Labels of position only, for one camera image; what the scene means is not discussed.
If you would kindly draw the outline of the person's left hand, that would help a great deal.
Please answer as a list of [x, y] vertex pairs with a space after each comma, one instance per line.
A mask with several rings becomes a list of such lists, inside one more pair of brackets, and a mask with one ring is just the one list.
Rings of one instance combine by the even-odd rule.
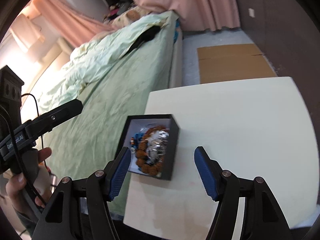
[[49, 147], [41, 150], [32, 148], [19, 155], [21, 172], [14, 171], [6, 185], [8, 197], [17, 212], [31, 217], [38, 213], [39, 208], [46, 206], [52, 192], [50, 175], [43, 163], [51, 155], [52, 149]]

